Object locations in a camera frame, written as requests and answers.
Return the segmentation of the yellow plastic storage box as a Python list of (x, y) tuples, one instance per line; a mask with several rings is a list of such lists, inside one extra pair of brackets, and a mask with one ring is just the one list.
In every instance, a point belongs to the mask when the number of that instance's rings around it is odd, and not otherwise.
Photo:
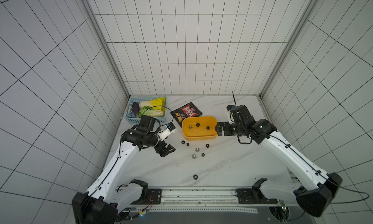
[(217, 123), (217, 120), (212, 116), (186, 118), (182, 123), (183, 135), (189, 141), (215, 139), (218, 136), (215, 130)]

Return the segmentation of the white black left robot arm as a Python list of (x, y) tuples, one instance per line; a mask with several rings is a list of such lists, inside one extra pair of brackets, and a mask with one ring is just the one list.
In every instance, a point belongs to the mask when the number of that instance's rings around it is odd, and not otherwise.
[(175, 151), (164, 140), (176, 132), (173, 123), (165, 129), (153, 129), (156, 118), (143, 115), (140, 123), (126, 130), (110, 162), (85, 193), (78, 192), (72, 199), (77, 224), (114, 224), (133, 220), (155, 203), (148, 192), (148, 184), (134, 179), (123, 185), (119, 181), (126, 168), (143, 149), (154, 148), (162, 158)]

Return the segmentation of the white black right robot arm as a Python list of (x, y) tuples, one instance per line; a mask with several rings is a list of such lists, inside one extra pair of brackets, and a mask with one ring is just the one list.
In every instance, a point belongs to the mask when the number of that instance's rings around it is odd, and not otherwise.
[(276, 156), (298, 179), (297, 183), (276, 183), (267, 178), (256, 181), (252, 189), (266, 199), (276, 199), (299, 205), (313, 217), (321, 217), (336, 197), (342, 178), (327, 173), (285, 139), (266, 119), (256, 121), (244, 105), (227, 106), (227, 122), (218, 122), (219, 136), (247, 137)]

